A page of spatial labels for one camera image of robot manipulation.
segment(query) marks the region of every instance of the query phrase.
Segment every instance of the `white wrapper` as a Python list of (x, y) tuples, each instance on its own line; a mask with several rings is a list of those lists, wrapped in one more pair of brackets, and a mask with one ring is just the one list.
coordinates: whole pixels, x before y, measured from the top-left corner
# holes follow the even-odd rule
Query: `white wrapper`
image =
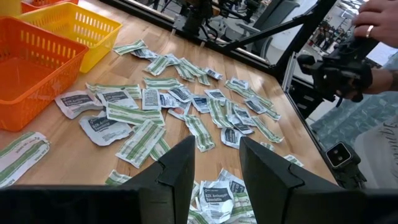
[(167, 112), (175, 116), (176, 118), (184, 121), (183, 116), (188, 114), (191, 103), (191, 101), (189, 101), (188, 103), (182, 103), (181, 101), (177, 101), (178, 106), (176, 108), (170, 108)]
[(251, 116), (246, 108), (240, 108), (236, 105), (233, 106), (236, 116), (242, 121), (245, 125), (256, 126)]
[(246, 190), (246, 186), (243, 180), (237, 178), (235, 175), (228, 172), (228, 170), (226, 169), (221, 170), (220, 174), (218, 174), (217, 180), (229, 181), (229, 189), (231, 189), (232, 193), (248, 192), (248, 190)]
[(256, 96), (244, 99), (244, 103), (257, 114), (262, 114), (267, 111), (267, 108), (260, 103)]
[(208, 95), (210, 98), (218, 99), (221, 100), (222, 104), (225, 105), (225, 101), (227, 98), (224, 96), (223, 92), (221, 90), (216, 89), (216, 90), (205, 90), (206, 95)]
[(239, 143), (242, 136), (244, 136), (244, 134), (238, 130), (232, 128), (221, 129), (221, 141), (229, 147), (239, 149)]
[(249, 82), (246, 80), (238, 80), (235, 77), (232, 77), (231, 83), (239, 86), (243, 90), (248, 90), (249, 89)]
[(101, 111), (97, 116), (83, 116), (79, 124), (88, 137), (99, 146), (108, 146), (116, 140), (128, 137), (131, 132), (128, 124), (106, 118), (105, 111)]
[(168, 93), (159, 93), (162, 108), (176, 108), (179, 106), (177, 100)]
[(292, 162), (292, 163), (294, 163), (294, 164), (296, 164), (296, 165), (298, 165), (299, 167), (303, 167), (304, 166), (304, 164), (302, 163), (302, 162), (300, 162), (295, 156), (293, 156), (293, 155), (287, 155), (287, 156), (284, 156), (284, 158), (287, 160), (287, 161), (289, 161), (289, 162)]
[(61, 111), (69, 119), (76, 118), (86, 110), (102, 110), (103, 105), (95, 98), (91, 91), (73, 91), (64, 93), (55, 98), (55, 102)]
[(160, 110), (159, 91), (154, 88), (142, 89), (142, 109), (143, 110)]
[(254, 132), (248, 125), (243, 124), (236, 114), (227, 115), (226, 118), (242, 134), (251, 134)]
[(191, 101), (191, 91), (185, 86), (178, 87), (178, 88), (173, 88), (170, 90), (167, 90), (174, 98), (178, 99), (179, 101), (183, 103), (187, 103)]
[(208, 76), (210, 76), (211, 78), (217, 79), (217, 80), (222, 80), (223, 79), (223, 75), (210, 69), (210, 68), (206, 68), (205, 72)]
[(228, 181), (202, 181), (200, 207), (215, 223), (223, 223), (231, 217), (234, 196)]
[(210, 113), (209, 107), (207, 105), (207, 96), (206, 95), (192, 95), (191, 96), (193, 106), (200, 113)]
[(98, 98), (102, 104), (108, 107), (108, 102), (118, 106), (125, 106), (131, 109), (138, 109), (137, 103), (127, 92), (127, 90), (113, 90), (97, 93)]

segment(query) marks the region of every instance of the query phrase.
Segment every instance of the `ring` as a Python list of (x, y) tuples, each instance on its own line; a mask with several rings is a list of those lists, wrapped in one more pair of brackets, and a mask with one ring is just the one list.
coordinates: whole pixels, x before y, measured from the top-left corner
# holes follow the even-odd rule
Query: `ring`
[(366, 31), (366, 38), (370, 37), (373, 27), (374, 27), (373, 25), (369, 26), (368, 30)]

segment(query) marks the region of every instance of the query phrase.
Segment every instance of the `green striped packet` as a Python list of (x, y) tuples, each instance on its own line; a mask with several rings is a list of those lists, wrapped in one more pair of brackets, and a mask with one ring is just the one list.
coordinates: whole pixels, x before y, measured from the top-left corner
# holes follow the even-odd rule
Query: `green striped packet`
[(275, 147), (269, 143), (265, 143), (265, 142), (260, 142), (260, 144), (264, 147), (266, 147), (267, 149), (271, 150), (272, 152), (275, 151)]
[(132, 52), (134, 50), (138, 49), (143, 49), (143, 48), (148, 48), (146, 46), (145, 42), (143, 40), (138, 40), (132, 44), (127, 44), (127, 45), (122, 45), (122, 46), (116, 46), (113, 48), (113, 50), (120, 56)]
[(271, 100), (268, 100), (260, 95), (256, 94), (256, 98), (262, 103), (264, 106), (266, 106), (267, 109), (272, 108), (274, 104), (271, 102)]
[(190, 209), (187, 224), (214, 224), (214, 222), (205, 212)]
[(111, 185), (111, 186), (119, 186), (124, 184), (126, 181), (131, 179), (130, 176), (120, 174), (116, 170), (112, 170), (111, 174), (109, 177), (105, 180), (106, 185)]
[(185, 58), (181, 58), (181, 65), (187, 69), (192, 75), (196, 76), (196, 77), (200, 77), (202, 75), (206, 75), (206, 72), (203, 71), (201, 68), (193, 65), (191, 62), (189, 62), (187, 59)]
[(115, 156), (139, 169), (165, 132), (164, 128), (147, 119)]
[[(132, 128), (132, 131), (134, 133), (137, 132), (137, 130), (140, 128), (140, 126), (134, 126)], [(167, 142), (161, 138), (159, 142), (157, 142), (154, 146), (154, 148), (150, 151), (150, 156), (153, 160), (157, 161), (160, 157), (162, 157), (164, 154), (166, 154), (167, 151), (170, 150), (170, 146), (167, 144)]]
[(145, 120), (149, 119), (159, 126), (165, 126), (163, 115), (160, 110), (135, 110), (108, 103), (106, 117), (111, 120), (133, 125), (143, 124)]
[(191, 203), (195, 200), (195, 197), (199, 195), (199, 188), (200, 184), (194, 180), (192, 186)]
[(254, 215), (253, 208), (250, 203), (249, 196), (246, 192), (233, 193), (234, 208), (232, 209), (231, 218), (227, 221), (234, 222), (239, 218), (249, 218)]
[(240, 86), (232, 84), (229, 80), (226, 80), (224, 85), (229, 90), (232, 90), (245, 98), (250, 98), (252, 97), (252, 95), (257, 95), (256, 92), (254, 92), (252, 89), (249, 88), (247, 90), (244, 90)]
[(209, 79), (208, 79), (207, 75), (202, 75), (202, 76), (198, 77), (198, 81), (201, 84), (210, 85), (210, 82), (209, 82)]
[(178, 65), (181, 63), (181, 60), (178, 59), (176, 56), (174, 56), (174, 54), (167, 54), (167, 55), (164, 55), (164, 57), (167, 57), (167, 59), (169, 60), (169, 63), (167, 64), (167, 66)]
[(106, 91), (125, 89), (133, 99), (142, 99), (141, 89), (139, 84), (135, 85), (102, 85), (102, 84), (89, 84), (86, 83), (87, 89), (92, 93), (103, 93)]
[(217, 128), (234, 128), (223, 113), (221, 100), (208, 98), (207, 106), (210, 110), (211, 120), (217, 125)]
[(268, 115), (268, 117), (272, 118), (274, 121), (280, 120), (280, 117), (281, 117), (281, 115), (277, 114), (271, 108), (267, 108), (266, 115)]
[(270, 131), (266, 124), (264, 124), (258, 116), (253, 116), (251, 117), (253, 120), (254, 124), (257, 126), (257, 128), (260, 130), (260, 132), (271, 142), (276, 142), (280, 143), (284, 138), (281, 138), (279, 136), (276, 136), (272, 131)]
[(23, 134), (0, 151), (0, 188), (14, 184), (50, 149), (50, 142), (38, 132)]
[(147, 88), (169, 90), (183, 86), (176, 78), (144, 78)]
[(257, 220), (254, 217), (251, 218), (239, 218), (234, 222), (228, 224), (257, 224)]
[(145, 69), (144, 71), (151, 73), (154, 76), (160, 75), (165, 69), (166, 66), (169, 64), (169, 60), (167, 57), (158, 56), (155, 60), (153, 60)]
[(191, 73), (185, 69), (182, 65), (174, 65), (180, 77), (188, 82), (195, 82), (195, 78)]
[(187, 125), (189, 131), (195, 136), (197, 148), (200, 152), (205, 152), (216, 146), (200, 118), (197, 118), (195, 115), (184, 115), (183, 118), (185, 119), (185, 125)]

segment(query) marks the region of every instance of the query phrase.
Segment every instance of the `white packet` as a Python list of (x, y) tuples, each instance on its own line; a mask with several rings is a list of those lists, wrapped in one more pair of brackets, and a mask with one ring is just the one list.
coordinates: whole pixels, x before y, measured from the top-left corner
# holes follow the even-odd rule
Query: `white packet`
[(220, 174), (218, 174), (217, 180), (229, 181), (229, 189), (231, 189), (232, 193), (242, 193), (242, 192), (247, 193), (248, 192), (248, 190), (246, 190), (244, 181), (237, 178), (235, 175), (228, 172), (228, 170), (226, 170), (226, 169), (221, 170)]
[(205, 72), (208, 76), (210, 76), (211, 78), (217, 79), (217, 80), (222, 80), (223, 79), (223, 75), (210, 69), (210, 68), (205, 68)]
[(232, 77), (231, 83), (235, 84), (235, 85), (238, 85), (243, 90), (248, 90), (249, 89), (249, 82), (246, 81), (246, 80), (239, 80), (239, 79), (237, 79), (235, 77)]
[(257, 114), (262, 114), (267, 111), (267, 108), (263, 107), (263, 105), (255, 96), (244, 99), (244, 103)]
[(215, 223), (229, 220), (234, 207), (234, 196), (228, 181), (202, 181), (199, 196), (201, 210)]
[(253, 129), (251, 129), (248, 125), (242, 123), (242, 121), (235, 115), (227, 115), (226, 119), (242, 134), (251, 134), (253, 133)]
[(221, 90), (216, 89), (216, 90), (205, 90), (206, 95), (208, 95), (210, 98), (218, 99), (221, 100), (221, 105), (225, 105), (225, 101), (227, 98), (224, 96), (223, 92)]
[(91, 91), (73, 91), (64, 93), (55, 98), (61, 111), (69, 119), (76, 118), (86, 110), (102, 110), (103, 105)]
[(177, 101), (178, 106), (176, 108), (170, 108), (167, 112), (175, 116), (176, 118), (184, 121), (183, 116), (188, 114), (191, 103), (191, 101), (189, 101), (188, 103), (182, 103), (181, 101)]
[(172, 88), (167, 90), (174, 98), (178, 99), (183, 103), (187, 103), (191, 101), (191, 91), (185, 86), (181, 86), (178, 88)]
[(14, 184), (48, 153), (50, 142), (38, 132), (28, 132), (0, 149), (0, 188)]
[(160, 105), (162, 108), (176, 108), (179, 103), (177, 100), (168, 93), (159, 93), (160, 95)]
[(192, 95), (191, 96), (193, 106), (200, 113), (210, 113), (209, 107), (207, 105), (207, 96), (206, 95)]
[(108, 102), (110, 102), (114, 105), (125, 106), (131, 109), (139, 108), (127, 90), (104, 91), (97, 93), (97, 96), (104, 106), (108, 106)]
[(239, 143), (241, 142), (241, 137), (244, 136), (240, 131), (232, 128), (221, 129), (221, 141), (235, 149), (239, 149)]
[(302, 163), (302, 162), (300, 162), (295, 156), (293, 156), (293, 155), (287, 155), (287, 156), (284, 156), (284, 158), (287, 160), (287, 161), (289, 161), (289, 162), (292, 162), (292, 163), (294, 163), (294, 164), (296, 164), (296, 165), (298, 165), (299, 167), (303, 167), (304, 166), (304, 164)]
[(242, 121), (243, 124), (256, 126), (246, 108), (240, 108), (237, 105), (233, 105), (233, 108), (236, 116)]
[(83, 116), (79, 124), (87, 136), (99, 146), (108, 146), (116, 140), (126, 138), (132, 131), (128, 124), (108, 119), (105, 111), (97, 116)]
[(275, 151), (275, 147), (269, 143), (265, 143), (265, 142), (260, 142), (260, 144), (264, 147), (266, 147), (267, 149), (271, 150), (272, 152)]
[(192, 188), (192, 194), (191, 194), (191, 203), (195, 200), (195, 197), (198, 195), (199, 188), (200, 188), (200, 185), (198, 184), (198, 182), (193, 181), (193, 188)]
[(154, 88), (142, 89), (142, 109), (143, 110), (160, 110), (159, 91)]
[(187, 224), (215, 224), (213, 220), (203, 211), (190, 207), (188, 211)]

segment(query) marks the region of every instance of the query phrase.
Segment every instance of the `yellow plastic basket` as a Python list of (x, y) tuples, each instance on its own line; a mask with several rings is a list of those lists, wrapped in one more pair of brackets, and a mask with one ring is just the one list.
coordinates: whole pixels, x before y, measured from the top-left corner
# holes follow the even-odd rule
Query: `yellow plastic basket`
[(87, 45), (80, 71), (87, 73), (112, 48), (122, 24), (66, 2), (18, 17), (37, 27)]

